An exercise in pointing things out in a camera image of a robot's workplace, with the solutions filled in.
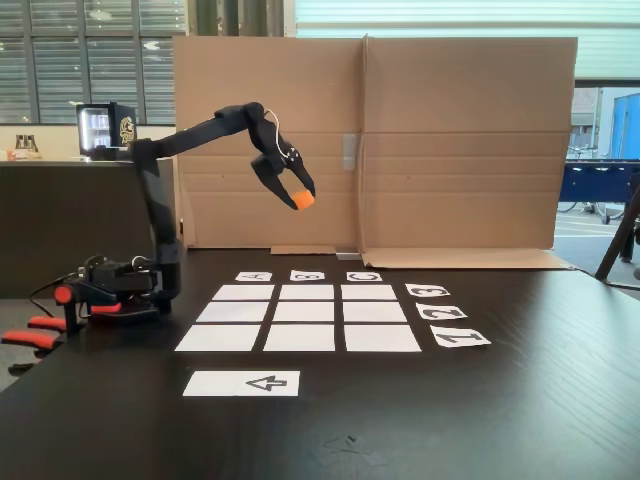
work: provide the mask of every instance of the black table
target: black table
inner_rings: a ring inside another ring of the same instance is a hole
[[[383,271],[422,353],[346,352],[340,342],[327,353],[174,352],[238,272],[272,271],[280,285],[292,269],[339,285],[362,264],[190,253],[172,319],[88,328],[0,395],[1,477],[640,478],[636,300],[577,271]],[[405,282],[446,287],[451,296],[433,302],[460,307],[463,326],[492,345],[439,347]],[[269,368],[300,370],[299,396],[182,396],[194,370]],[[348,436],[364,439],[375,461],[326,455],[326,442]]]

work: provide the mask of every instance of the red handle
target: red handle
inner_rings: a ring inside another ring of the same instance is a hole
[[[45,333],[33,333],[20,330],[9,330],[2,336],[1,343],[9,345],[24,345],[25,347],[53,350],[56,337]]]
[[[115,305],[91,305],[91,314],[94,313],[118,313],[122,308],[121,303]]]
[[[67,322],[65,322],[64,318],[57,317],[31,317],[29,323],[27,323],[29,328],[42,328],[44,330],[54,330],[56,332],[64,333],[67,331]]]

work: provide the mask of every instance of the arrow card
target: arrow card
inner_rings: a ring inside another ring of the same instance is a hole
[[[185,397],[297,397],[299,371],[194,372]]]

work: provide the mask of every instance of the cardboard box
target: cardboard box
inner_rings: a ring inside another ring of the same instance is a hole
[[[317,189],[313,207],[285,207],[255,178],[243,133],[180,155],[188,246],[357,246],[379,267],[565,266],[541,250],[553,243],[575,39],[174,41],[177,127],[258,101]]]

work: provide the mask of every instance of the orange handle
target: orange handle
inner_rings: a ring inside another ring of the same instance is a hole
[[[56,337],[44,333],[25,332],[20,330],[9,330],[2,336],[2,343],[9,345],[24,345],[25,347],[41,348],[53,350]]]
[[[64,318],[57,317],[31,317],[27,323],[29,328],[42,328],[44,330],[54,330],[56,332],[66,332],[67,322]]]

